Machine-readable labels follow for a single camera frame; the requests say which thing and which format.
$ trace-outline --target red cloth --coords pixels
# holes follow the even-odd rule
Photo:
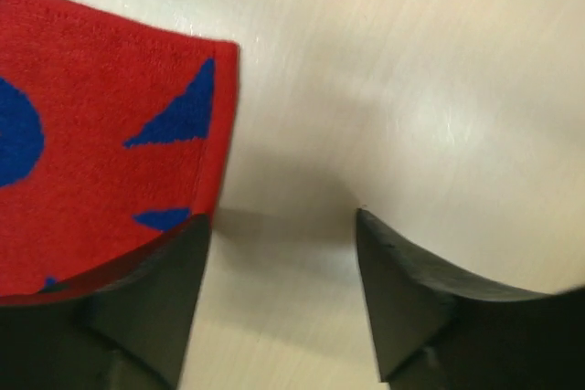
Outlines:
[[[207,137],[125,146],[211,59]],[[211,214],[237,59],[233,43],[65,0],[0,0],[0,79],[28,98],[44,135],[30,174],[0,185],[0,295],[38,291],[146,244],[161,232],[136,220],[143,212]]]

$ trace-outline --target red towel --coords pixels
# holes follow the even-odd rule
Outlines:
[[[0,295],[211,214],[237,58],[65,0],[0,0]]]

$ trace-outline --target blue pattern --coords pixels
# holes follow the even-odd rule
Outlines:
[[[28,176],[44,147],[45,136],[32,103],[0,78],[0,187]]]
[[[147,122],[138,135],[123,145],[130,148],[147,143],[172,143],[205,139],[209,134],[213,102],[215,62],[209,58],[186,92],[173,99],[161,113]]]
[[[144,226],[153,228],[161,232],[166,232],[171,228],[178,226],[191,215],[188,207],[168,209],[168,210],[151,210],[134,215],[133,218]]]

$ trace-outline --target light wood surface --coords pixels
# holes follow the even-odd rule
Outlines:
[[[489,278],[585,283],[585,0],[78,1],[241,44],[183,388],[383,388],[357,206]]]

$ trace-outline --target blue circle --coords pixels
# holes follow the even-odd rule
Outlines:
[[[44,146],[40,118],[27,95],[0,78],[0,187],[29,175]]]

